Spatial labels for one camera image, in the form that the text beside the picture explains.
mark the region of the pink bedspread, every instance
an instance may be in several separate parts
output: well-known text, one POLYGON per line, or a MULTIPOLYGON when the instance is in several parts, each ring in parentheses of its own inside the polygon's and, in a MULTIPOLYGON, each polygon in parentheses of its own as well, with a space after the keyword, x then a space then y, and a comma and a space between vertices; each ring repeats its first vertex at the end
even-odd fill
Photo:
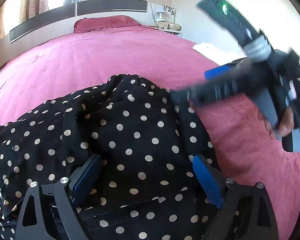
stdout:
MULTIPOLYGON (((203 79, 216 66, 193 43, 146 27, 69 34, 37 46, 0 73, 0 125, 14 122, 47 99, 106 82, 111 75, 141 75, 160 87, 203 79)), ((224 176, 238 183, 261 181, 287 240, 300 209, 300 153, 271 141, 256 107, 245 96, 197 109, 216 148, 224 176)))

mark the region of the pink pillow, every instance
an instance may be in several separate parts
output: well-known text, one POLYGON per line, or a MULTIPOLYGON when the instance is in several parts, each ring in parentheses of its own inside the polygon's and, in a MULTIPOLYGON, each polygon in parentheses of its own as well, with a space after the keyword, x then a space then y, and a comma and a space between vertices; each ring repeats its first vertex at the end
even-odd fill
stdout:
POLYGON ((101 18, 84 18, 76 21, 73 33, 86 33, 101 31, 107 28, 120 28, 128 26, 142 26, 135 19, 125 16, 110 16, 101 18))

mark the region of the green led indicator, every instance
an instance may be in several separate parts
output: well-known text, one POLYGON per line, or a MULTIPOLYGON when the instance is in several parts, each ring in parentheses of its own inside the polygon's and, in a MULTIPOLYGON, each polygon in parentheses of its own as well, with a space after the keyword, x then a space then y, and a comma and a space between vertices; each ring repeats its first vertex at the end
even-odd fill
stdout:
POLYGON ((223 4, 222 10, 225 15, 228 15, 228 7, 226 4, 223 4))

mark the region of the black polka dot clothing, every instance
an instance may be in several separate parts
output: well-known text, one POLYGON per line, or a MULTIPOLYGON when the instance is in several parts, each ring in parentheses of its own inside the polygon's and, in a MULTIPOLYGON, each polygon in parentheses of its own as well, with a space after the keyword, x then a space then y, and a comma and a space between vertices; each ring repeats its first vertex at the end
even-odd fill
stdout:
MULTIPOLYGON (((194 110, 173 105, 170 90, 137 75, 47 100, 0 126, 0 236, 15 239, 16 218, 32 181, 55 183, 101 155, 102 170, 77 207, 93 239, 196 240, 216 207, 192 169, 203 154, 218 168, 194 110)), ((58 211, 57 230, 66 239, 58 211)))

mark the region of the silver bolt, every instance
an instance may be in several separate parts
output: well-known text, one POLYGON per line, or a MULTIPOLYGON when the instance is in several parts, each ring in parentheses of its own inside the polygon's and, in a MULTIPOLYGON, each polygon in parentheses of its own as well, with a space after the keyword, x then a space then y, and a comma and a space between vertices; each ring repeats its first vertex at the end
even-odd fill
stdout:
POLYGON ((62 184, 66 184, 68 181, 69 181, 69 178, 67 178, 67 177, 63 177, 63 178, 60 179, 60 182, 62 184))
POLYGON ((226 183, 227 184, 234 184, 234 179, 227 178, 226 183))
POLYGON ((258 182, 258 183, 256 184, 256 187, 259 188, 259 189, 263 189, 263 188, 264 188, 264 184, 261 183, 261 182, 258 182))
POLYGON ((37 187, 38 183, 36 181, 33 181, 30 183, 30 187, 37 187))

